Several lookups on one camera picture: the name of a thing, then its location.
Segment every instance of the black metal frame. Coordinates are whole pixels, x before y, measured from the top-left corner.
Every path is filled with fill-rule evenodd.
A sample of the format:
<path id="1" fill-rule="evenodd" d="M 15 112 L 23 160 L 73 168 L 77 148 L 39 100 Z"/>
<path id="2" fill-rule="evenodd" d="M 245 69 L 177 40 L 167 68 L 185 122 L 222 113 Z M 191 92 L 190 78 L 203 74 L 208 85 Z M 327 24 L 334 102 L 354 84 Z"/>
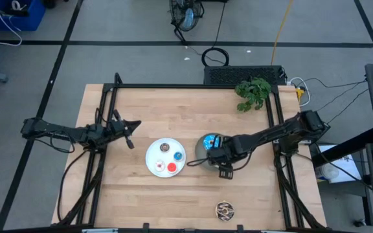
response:
<path id="1" fill-rule="evenodd" d="M 106 107 L 106 97 L 111 92 L 111 100 L 109 103 L 109 112 L 107 114 L 107 121 L 110 121 L 112 116 L 113 116 L 113 110 L 115 108 L 115 103 L 116 103 L 116 98 L 117 98 L 117 91 L 120 88 L 176 88 L 176 89 L 234 89 L 234 85 L 203 85 L 203 84 L 124 84 L 121 82 L 119 79 L 118 83 L 105 83 L 102 89 L 102 96 L 100 98 L 100 103 L 99 103 L 99 111 L 98 114 L 99 116 L 104 114 L 105 107 Z M 282 108 L 281 108 L 281 103 L 280 103 L 280 97 L 278 93 L 278 88 L 277 86 L 273 86 L 272 89 L 273 96 L 275 98 L 275 103 L 276 103 L 276 109 L 277 109 L 277 115 L 278 115 L 278 122 L 282 123 L 284 121 L 283 118 L 283 113 L 282 113 Z M 266 108 L 267 108 L 267 117 L 269 121 L 269 127 L 273 127 L 275 125 L 274 119 L 273 119 L 273 110 L 271 107 L 271 101 L 268 98 L 266 100 Z M 101 173 L 103 174 L 104 170 L 104 162 L 106 160 L 106 150 L 103 152 L 98 153 L 100 156 L 99 160 L 99 166 L 98 169 L 100 169 Z M 275 155 L 280 155 L 280 150 L 278 145 L 273 143 L 273 150 Z M 93 172 L 94 168 L 94 161 L 97 153 L 91 152 L 89 155 L 89 160 L 87 163 L 87 169 L 85 173 L 85 179 L 84 179 L 84 185 L 83 185 L 83 190 L 87 188 L 90 182 L 90 178 Z M 294 176 L 294 171 L 293 171 L 293 165 L 291 163 L 291 159 L 287 159 L 287 167 L 288 167 L 288 175 L 290 179 L 290 184 L 295 192 L 297 192 L 297 186 L 296 186 L 296 180 Z M 59 225 L 53 225 L 51 227 L 45 227 L 45 228 L 29 228 L 29 229 L 20 229 L 20 230 L 6 230 L 2 232 L 81 232 L 81 230 L 84 229 L 89 229 L 94 227 L 95 223 L 95 217 L 96 217 L 96 210 L 97 210 L 97 205 L 98 205 L 98 198 L 100 194 L 100 186 L 101 186 L 101 177 L 100 181 L 93 190 L 93 200 L 92 200 L 92 205 L 90 208 L 90 213 L 89 213 L 89 222 L 88 224 L 82 224 L 84 214 L 85 214 L 85 208 L 84 206 L 82 209 L 78 212 L 77 217 L 76 217 L 76 224 L 75 225 L 68 225 L 68 226 L 59 226 Z M 282 211 L 284 215 L 284 222 L 286 229 L 291 229 L 291 219 L 290 219 L 290 213 L 289 213 L 289 206 L 288 206 L 288 199 L 286 195 L 286 191 L 284 187 L 279 183 L 279 189 L 280 189 L 280 198 L 282 201 Z M 298 230 L 299 232 L 303 232 L 303 230 L 307 230 L 303 225 L 303 218 L 302 215 L 300 214 L 299 209 L 297 206 L 295 206 L 295 211 L 296 211 L 296 220 L 297 220 L 297 228 L 293 228 L 293 230 Z M 144 224 L 144 228 L 120 228 L 119 232 L 188 232 L 188 230 L 185 229 L 149 229 L 148 224 Z M 198 233 L 198 232 L 244 232 L 243 226 L 238 225 L 237 230 L 193 230 L 191 232 Z M 245 232 L 260 232 L 259 230 L 246 230 Z"/>

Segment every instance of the red bottle cap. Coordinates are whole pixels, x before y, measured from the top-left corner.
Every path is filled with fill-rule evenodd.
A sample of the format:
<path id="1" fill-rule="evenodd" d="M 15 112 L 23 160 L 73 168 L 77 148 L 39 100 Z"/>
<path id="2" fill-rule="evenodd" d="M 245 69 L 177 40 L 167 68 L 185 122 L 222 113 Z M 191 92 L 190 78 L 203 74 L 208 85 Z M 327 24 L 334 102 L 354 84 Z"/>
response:
<path id="1" fill-rule="evenodd" d="M 176 164 L 171 162 L 170 164 L 168 164 L 168 172 L 170 173 L 174 173 L 176 172 Z"/>

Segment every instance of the white paper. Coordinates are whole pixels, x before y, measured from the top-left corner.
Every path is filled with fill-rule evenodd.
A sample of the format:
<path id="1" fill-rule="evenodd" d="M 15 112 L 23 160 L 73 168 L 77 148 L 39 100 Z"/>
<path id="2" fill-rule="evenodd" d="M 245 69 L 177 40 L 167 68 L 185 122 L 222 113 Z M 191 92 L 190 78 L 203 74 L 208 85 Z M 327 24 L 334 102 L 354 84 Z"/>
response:
<path id="1" fill-rule="evenodd" d="M 326 146 L 319 146 L 319 148 L 321 149 L 321 152 L 324 152 L 334 146 L 335 145 L 326 145 Z M 352 155 L 347 155 L 343 157 L 342 159 L 333 161 L 332 163 L 344 169 L 345 171 L 349 172 L 354 177 L 358 179 L 362 179 L 361 175 L 359 174 L 359 171 L 357 170 L 356 164 L 353 161 Z M 349 175 L 347 175 L 345 172 L 339 170 L 339 175 L 334 179 L 330 179 L 329 183 L 340 183 L 340 182 L 347 182 L 347 181 L 354 181 L 354 179 L 351 178 Z"/>

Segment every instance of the black keyboard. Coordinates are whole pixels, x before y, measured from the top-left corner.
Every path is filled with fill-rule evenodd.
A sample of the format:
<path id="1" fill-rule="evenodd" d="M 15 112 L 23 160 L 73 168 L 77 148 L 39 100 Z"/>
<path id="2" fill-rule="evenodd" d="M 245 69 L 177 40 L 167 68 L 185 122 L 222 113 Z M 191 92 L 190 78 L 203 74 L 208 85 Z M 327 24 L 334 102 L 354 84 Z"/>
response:
<path id="1" fill-rule="evenodd" d="M 263 78 L 271 85 L 285 85 L 286 74 L 280 65 L 205 67 L 204 84 L 237 85 L 241 81 Z"/>

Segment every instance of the floor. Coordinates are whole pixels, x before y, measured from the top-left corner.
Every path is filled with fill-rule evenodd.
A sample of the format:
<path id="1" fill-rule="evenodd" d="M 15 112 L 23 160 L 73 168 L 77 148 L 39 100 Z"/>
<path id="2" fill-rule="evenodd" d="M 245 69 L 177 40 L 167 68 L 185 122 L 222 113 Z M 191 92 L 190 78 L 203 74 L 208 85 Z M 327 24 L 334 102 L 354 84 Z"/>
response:
<path id="1" fill-rule="evenodd" d="M 185 33 L 200 52 L 216 37 L 223 5 L 204 6 L 205 17 Z M 269 65 L 286 7 L 283 0 L 227 3 L 218 41 L 231 65 Z M 201 56 L 177 43 L 169 22 L 163 0 L 58 1 L 36 32 L 21 33 L 22 46 L 0 46 L 0 72 L 9 77 L 0 83 L 0 209 L 25 147 L 19 134 L 25 118 L 38 112 L 49 122 L 75 125 L 85 85 L 112 82 L 115 72 L 125 83 L 203 82 Z M 0 40 L 15 39 L 0 32 Z M 373 0 L 295 0 L 279 42 L 275 64 L 289 77 L 328 85 L 361 81 L 365 64 L 373 63 Z M 350 88 L 327 89 L 316 81 L 308 87 L 311 101 L 303 109 L 313 110 Z M 359 84 L 322 109 L 322 119 L 330 120 L 366 88 Z M 368 93 L 331 126 L 322 141 L 340 143 L 373 127 Z M 4 229 L 51 222 L 65 161 L 64 154 L 34 144 Z M 321 196 L 330 227 L 373 232 L 352 226 L 363 217 L 358 197 L 328 189 Z"/>

